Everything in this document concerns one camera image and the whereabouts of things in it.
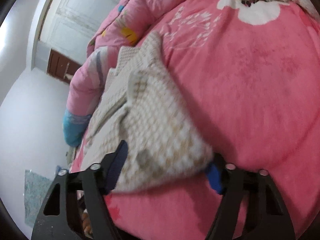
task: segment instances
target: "white door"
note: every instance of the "white door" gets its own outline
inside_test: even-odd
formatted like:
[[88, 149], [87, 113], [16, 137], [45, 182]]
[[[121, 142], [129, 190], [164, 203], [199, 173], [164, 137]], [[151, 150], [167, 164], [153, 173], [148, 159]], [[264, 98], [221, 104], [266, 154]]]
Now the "white door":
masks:
[[120, 0], [53, 0], [40, 40], [83, 64], [87, 45]]

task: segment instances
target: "black metal mount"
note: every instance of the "black metal mount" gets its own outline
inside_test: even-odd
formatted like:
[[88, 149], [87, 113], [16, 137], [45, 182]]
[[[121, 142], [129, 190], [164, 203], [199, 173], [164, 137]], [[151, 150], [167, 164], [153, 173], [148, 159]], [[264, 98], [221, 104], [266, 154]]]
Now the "black metal mount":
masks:
[[[39, 211], [33, 228], [32, 240], [80, 240], [84, 235], [78, 210], [77, 190], [84, 191], [86, 208], [91, 220], [94, 240], [128, 240], [121, 236], [113, 224], [103, 200], [115, 186], [115, 160], [127, 155], [128, 146], [121, 141], [116, 152], [108, 154], [102, 162], [85, 171], [68, 173], [60, 171], [52, 183]], [[249, 204], [243, 235], [237, 240], [295, 240], [292, 222], [284, 201], [267, 171], [258, 173], [225, 165], [221, 155], [220, 165], [223, 199], [216, 218], [205, 240], [231, 240], [236, 228], [238, 212], [244, 195]]]

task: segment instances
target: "pink blanket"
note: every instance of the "pink blanket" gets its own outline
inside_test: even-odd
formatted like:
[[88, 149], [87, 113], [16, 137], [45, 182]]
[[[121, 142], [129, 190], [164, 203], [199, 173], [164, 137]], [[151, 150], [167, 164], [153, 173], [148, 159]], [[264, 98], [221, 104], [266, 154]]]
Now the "pink blanket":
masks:
[[87, 49], [87, 60], [70, 83], [63, 118], [65, 141], [77, 147], [104, 90], [108, 71], [116, 67], [122, 46], [134, 46], [148, 28], [185, 0], [120, 0], [103, 21]]
[[[300, 236], [320, 210], [319, 24], [294, 3], [186, 0], [150, 30], [202, 136], [228, 162], [270, 172]], [[141, 239], [200, 240], [220, 196], [199, 174], [105, 200]], [[242, 208], [235, 236], [244, 218]]]

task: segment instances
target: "white knitted blanket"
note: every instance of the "white knitted blanket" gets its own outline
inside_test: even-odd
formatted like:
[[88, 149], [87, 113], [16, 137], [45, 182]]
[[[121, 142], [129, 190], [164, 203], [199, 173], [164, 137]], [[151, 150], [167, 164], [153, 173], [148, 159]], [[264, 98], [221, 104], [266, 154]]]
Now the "white knitted blanket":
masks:
[[161, 39], [150, 33], [141, 48], [122, 47], [110, 69], [87, 133], [81, 168], [99, 163], [121, 140], [129, 152], [115, 191], [128, 192], [191, 176], [213, 159], [161, 60]]

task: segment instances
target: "yellow pattern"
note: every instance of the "yellow pattern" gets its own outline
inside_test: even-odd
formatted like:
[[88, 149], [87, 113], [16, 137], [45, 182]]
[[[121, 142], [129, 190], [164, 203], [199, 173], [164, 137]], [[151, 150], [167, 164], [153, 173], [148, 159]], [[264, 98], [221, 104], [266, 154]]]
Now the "yellow pattern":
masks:
[[120, 32], [130, 41], [131, 45], [135, 45], [138, 41], [138, 36], [136, 35], [136, 33], [128, 27], [123, 27]]

